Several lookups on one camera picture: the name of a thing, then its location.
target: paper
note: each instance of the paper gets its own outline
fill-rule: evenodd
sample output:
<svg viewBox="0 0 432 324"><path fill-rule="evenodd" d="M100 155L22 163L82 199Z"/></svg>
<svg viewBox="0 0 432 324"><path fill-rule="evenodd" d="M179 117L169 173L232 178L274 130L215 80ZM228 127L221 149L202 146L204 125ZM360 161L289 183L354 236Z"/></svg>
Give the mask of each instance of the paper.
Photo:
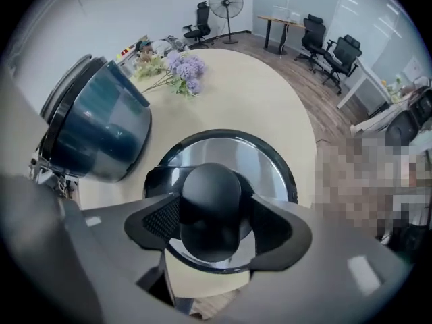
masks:
<svg viewBox="0 0 432 324"><path fill-rule="evenodd" d="M349 259L348 268L357 283L358 289L364 296L371 295L381 285L366 256L355 256Z"/></svg>
<svg viewBox="0 0 432 324"><path fill-rule="evenodd" d="M412 57L408 65L404 68L404 74L410 82L414 82L423 75L423 68L416 57Z"/></svg>
<svg viewBox="0 0 432 324"><path fill-rule="evenodd" d="M94 225L100 224L101 218L99 216L93 216L86 219L86 223L88 227L92 227Z"/></svg>

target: flower stem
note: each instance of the flower stem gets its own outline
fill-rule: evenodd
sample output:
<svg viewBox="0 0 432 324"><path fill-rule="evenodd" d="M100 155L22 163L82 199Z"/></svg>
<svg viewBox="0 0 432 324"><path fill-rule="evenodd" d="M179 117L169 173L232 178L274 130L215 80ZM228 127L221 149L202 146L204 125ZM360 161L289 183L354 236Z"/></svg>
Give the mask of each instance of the flower stem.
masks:
<svg viewBox="0 0 432 324"><path fill-rule="evenodd" d="M168 73L166 73L161 79L159 79L157 82L155 82L153 85L156 85L157 83L159 83L162 79L164 79L166 76L168 76Z"/></svg>
<svg viewBox="0 0 432 324"><path fill-rule="evenodd" d="M147 88L146 90L142 91L141 93L144 94L145 92L147 92L151 89L157 88L158 86L170 85L170 84L172 84L172 82L173 82L172 79L168 78L163 82L153 84L150 88Z"/></svg>

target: purple flower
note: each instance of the purple flower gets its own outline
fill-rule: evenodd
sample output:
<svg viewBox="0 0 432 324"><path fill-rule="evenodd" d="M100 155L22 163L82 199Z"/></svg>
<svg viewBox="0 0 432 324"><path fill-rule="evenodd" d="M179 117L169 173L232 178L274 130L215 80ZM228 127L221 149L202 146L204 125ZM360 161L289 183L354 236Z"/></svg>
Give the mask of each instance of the purple flower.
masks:
<svg viewBox="0 0 432 324"><path fill-rule="evenodd" d="M177 67L177 74L181 79L190 80L196 77L196 68L189 63L182 63Z"/></svg>
<svg viewBox="0 0 432 324"><path fill-rule="evenodd" d="M173 75L177 74L177 68L182 64L182 58L177 51L171 51L167 55L168 69Z"/></svg>
<svg viewBox="0 0 432 324"><path fill-rule="evenodd" d="M180 60L180 54L177 51L170 51L167 55L167 59L175 62Z"/></svg>
<svg viewBox="0 0 432 324"><path fill-rule="evenodd" d="M205 63L196 55L191 55L184 58L184 63L189 63L197 74L203 74L205 71Z"/></svg>
<svg viewBox="0 0 432 324"><path fill-rule="evenodd" d="M201 91L200 81L196 78L188 80L186 82L186 87L192 94L199 94Z"/></svg>

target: pixelated area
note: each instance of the pixelated area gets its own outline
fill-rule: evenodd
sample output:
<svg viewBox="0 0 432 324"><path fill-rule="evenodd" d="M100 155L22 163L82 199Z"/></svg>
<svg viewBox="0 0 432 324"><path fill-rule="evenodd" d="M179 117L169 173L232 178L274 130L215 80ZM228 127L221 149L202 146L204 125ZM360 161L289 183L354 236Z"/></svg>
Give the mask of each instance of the pixelated area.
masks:
<svg viewBox="0 0 432 324"><path fill-rule="evenodd" d="M313 208L372 236L426 222L431 170L424 155L385 145L371 132L317 148Z"/></svg>

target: round table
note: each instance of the round table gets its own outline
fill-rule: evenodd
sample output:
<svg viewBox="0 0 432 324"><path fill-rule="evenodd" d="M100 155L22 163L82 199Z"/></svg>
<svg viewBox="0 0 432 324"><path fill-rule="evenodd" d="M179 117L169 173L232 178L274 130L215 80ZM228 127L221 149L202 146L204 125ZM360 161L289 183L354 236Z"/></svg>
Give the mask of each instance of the round table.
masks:
<svg viewBox="0 0 432 324"><path fill-rule="evenodd" d="M275 70L248 55L223 49L191 51L207 65L202 92L187 99L160 86L144 95L150 103L152 127L144 154L122 181L107 184L79 181L82 209L108 207L142 199L144 179L176 143L210 129L233 129L270 144L290 167L298 204L309 207L315 188L316 146L306 109L293 88ZM134 82L140 91L160 77ZM249 282L249 272L229 275L193 269L165 250L175 296L200 298L237 289Z"/></svg>

